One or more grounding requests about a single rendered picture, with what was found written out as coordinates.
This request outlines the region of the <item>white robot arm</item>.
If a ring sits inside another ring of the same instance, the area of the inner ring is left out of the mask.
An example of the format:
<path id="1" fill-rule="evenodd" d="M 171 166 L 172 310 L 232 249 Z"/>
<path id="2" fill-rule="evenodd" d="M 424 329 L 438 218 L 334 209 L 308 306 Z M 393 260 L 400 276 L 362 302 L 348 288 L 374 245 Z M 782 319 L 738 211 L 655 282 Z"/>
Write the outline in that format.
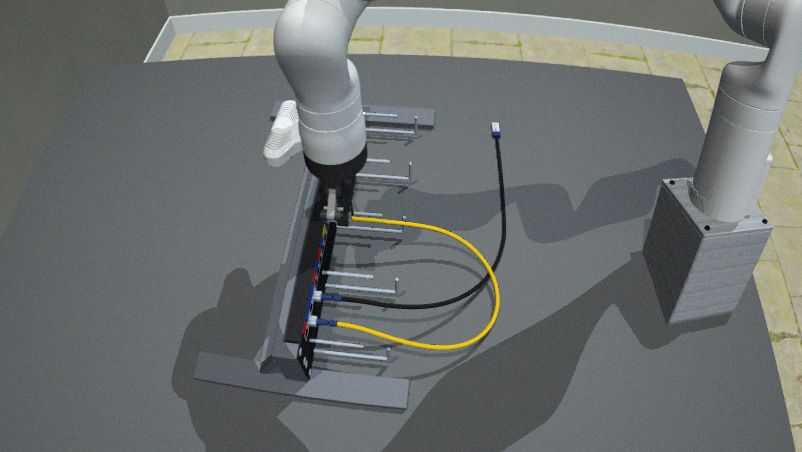
<path id="1" fill-rule="evenodd" d="M 347 52 L 371 1 L 376 0 L 288 0 L 273 44 L 295 101 L 279 108 L 263 150 L 267 165 L 281 166 L 300 151 L 314 162 L 336 165 L 363 150 L 360 82 Z M 802 63 L 802 0 L 713 1 L 733 31 L 770 48 L 763 62 L 735 61 L 723 68 L 689 192 L 703 214 L 737 222 L 753 213 Z"/>

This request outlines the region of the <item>black cable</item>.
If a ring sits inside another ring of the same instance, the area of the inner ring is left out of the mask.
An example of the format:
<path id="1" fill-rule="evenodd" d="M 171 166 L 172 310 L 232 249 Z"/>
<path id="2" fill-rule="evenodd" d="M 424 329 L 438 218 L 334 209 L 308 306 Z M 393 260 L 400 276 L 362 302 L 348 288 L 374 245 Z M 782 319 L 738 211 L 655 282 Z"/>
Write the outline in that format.
<path id="1" fill-rule="evenodd" d="M 502 240 L 501 240 L 501 246 L 500 246 L 500 249 L 499 249 L 499 253 L 498 253 L 497 258 L 496 258 L 496 260 L 495 260 L 495 262 L 494 262 L 494 264 L 492 266 L 492 271 L 493 272 L 496 269 L 496 267 L 497 267 L 497 265 L 498 265 L 498 263 L 500 261 L 500 258 L 502 256 L 504 245 L 505 245 L 505 239 L 506 239 L 505 196 L 504 196 L 503 173 L 502 173 L 502 164 L 501 164 L 501 155 L 500 155 L 500 146 L 499 146 L 499 138 L 498 138 L 498 136 L 495 136 L 495 141 L 496 141 L 496 150 L 497 150 L 498 168 L 499 168 L 499 178 L 500 178 L 500 190 L 501 190 Z M 435 307 L 440 307 L 440 306 L 445 306 L 445 305 L 448 305 L 448 304 L 452 304 L 454 302 L 457 302 L 459 300 L 462 300 L 462 299 L 466 298 L 467 296 L 471 295 L 476 290 L 478 290 L 489 279 L 489 277 L 490 277 L 490 274 L 488 272 L 487 275 L 475 287 L 473 287 L 468 292 L 466 292 L 466 293 L 464 293 L 464 294 L 462 294 L 462 295 L 460 295 L 458 297 L 455 297 L 453 299 L 450 299 L 450 300 L 447 300 L 447 301 L 443 301 L 443 302 L 438 302 L 438 303 L 432 303 L 432 304 L 421 304 L 421 305 L 391 304 L 391 303 L 377 302 L 377 301 L 371 301 L 371 300 L 365 300 L 365 299 L 342 297 L 342 296 L 339 296 L 339 295 L 334 295 L 332 297 L 332 299 L 333 299 L 333 301 L 338 301 L 338 302 L 345 301 L 345 302 L 361 303 L 361 304 L 367 304 L 367 305 L 373 305 L 373 306 L 379 306 L 379 307 L 386 307 L 386 308 L 395 308 L 395 309 L 428 309 L 428 308 L 435 308 Z"/>

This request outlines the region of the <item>yellow patch cord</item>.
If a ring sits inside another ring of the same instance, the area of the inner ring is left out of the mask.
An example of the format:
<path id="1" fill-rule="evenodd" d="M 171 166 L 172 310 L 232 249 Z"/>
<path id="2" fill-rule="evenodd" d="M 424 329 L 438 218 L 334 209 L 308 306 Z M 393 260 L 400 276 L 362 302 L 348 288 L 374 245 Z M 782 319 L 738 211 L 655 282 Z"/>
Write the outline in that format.
<path id="1" fill-rule="evenodd" d="M 375 336 L 378 336 L 378 337 L 381 337 L 381 338 L 384 338 L 384 339 L 388 339 L 388 340 L 391 340 L 391 341 L 394 341 L 394 342 L 398 342 L 398 343 L 401 343 L 401 344 L 414 346 L 414 347 L 419 347 L 419 348 L 425 348 L 425 349 L 434 349 L 434 350 L 449 350 L 449 349 L 457 349 L 457 348 L 468 346 L 468 345 L 478 341 L 479 339 L 481 339 L 491 329 L 491 327 L 493 326 L 493 324 L 494 324 L 494 322 L 496 320 L 496 317 L 497 317 L 497 314 L 498 314 L 498 310 L 499 310 L 499 301 L 500 301 L 500 299 L 499 299 L 498 284 L 497 284 L 496 278 L 494 276 L 494 273 L 493 273 L 492 269 L 490 268 L 489 264 L 487 263 L 487 261 L 466 240 L 464 240 L 463 238 L 459 237 L 458 235 L 456 235 L 456 234 L 454 234 L 452 232 L 449 232 L 447 230 L 444 230 L 444 229 L 441 229 L 441 228 L 438 228 L 438 227 L 435 227 L 435 226 L 425 225 L 425 224 L 405 222 L 405 221 L 397 221 L 397 220 L 377 219 L 377 218 L 354 217 L 354 216 L 352 216 L 352 221 L 385 223 L 385 224 L 403 225 L 403 226 L 411 226 L 411 227 L 429 229 L 429 230 L 433 230 L 433 231 L 437 231 L 437 232 L 446 234 L 446 235 L 448 235 L 450 237 L 453 237 L 454 239 L 460 241 L 465 246 L 467 246 L 472 252 L 474 252 L 476 254 L 476 256 L 482 261 L 482 263 L 486 267 L 487 271 L 489 272 L 490 277 L 491 277 L 492 282 L 493 282 L 493 285 L 494 285 L 494 290 L 495 290 L 495 309 L 494 309 L 493 316 L 492 316 L 491 321 L 489 322 L 488 326 L 478 336 L 476 336 L 473 339 L 468 340 L 466 342 L 459 343 L 459 344 L 454 344 L 454 345 L 429 345 L 429 344 L 412 342 L 412 341 L 404 340 L 404 339 L 397 338 L 397 337 L 394 337 L 394 336 L 391 336 L 391 335 L 387 335 L 387 334 L 384 334 L 384 333 L 381 333 L 381 332 L 378 332 L 378 331 L 375 331 L 375 330 L 372 330 L 372 329 L 369 329 L 369 328 L 366 328 L 366 327 L 362 327 L 362 326 L 358 326 L 358 325 L 354 325 L 354 324 L 349 324 L 349 323 L 344 323 L 344 322 L 338 322 L 338 321 L 334 321 L 334 320 L 328 321 L 328 325 L 329 326 L 333 326 L 333 327 L 339 326 L 339 327 L 355 329 L 355 330 L 363 331 L 363 332 L 366 332 L 366 333 L 369 333 L 369 334 L 372 334 L 372 335 L 375 335 Z"/>

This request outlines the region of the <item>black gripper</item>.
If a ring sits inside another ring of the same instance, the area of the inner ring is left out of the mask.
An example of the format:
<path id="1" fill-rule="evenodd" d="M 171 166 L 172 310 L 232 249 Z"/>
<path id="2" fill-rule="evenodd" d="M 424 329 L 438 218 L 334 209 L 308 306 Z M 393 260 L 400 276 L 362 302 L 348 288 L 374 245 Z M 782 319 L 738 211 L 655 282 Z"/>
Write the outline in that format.
<path id="1" fill-rule="evenodd" d="M 364 167 L 367 160 L 367 140 L 359 155 L 342 164 L 320 164 L 309 159 L 304 151 L 303 154 L 308 170 L 321 180 L 320 186 L 328 202 L 328 206 L 324 206 L 324 210 L 320 212 L 321 220 L 337 221 L 338 226 L 352 226 L 353 188 L 356 174 Z"/>

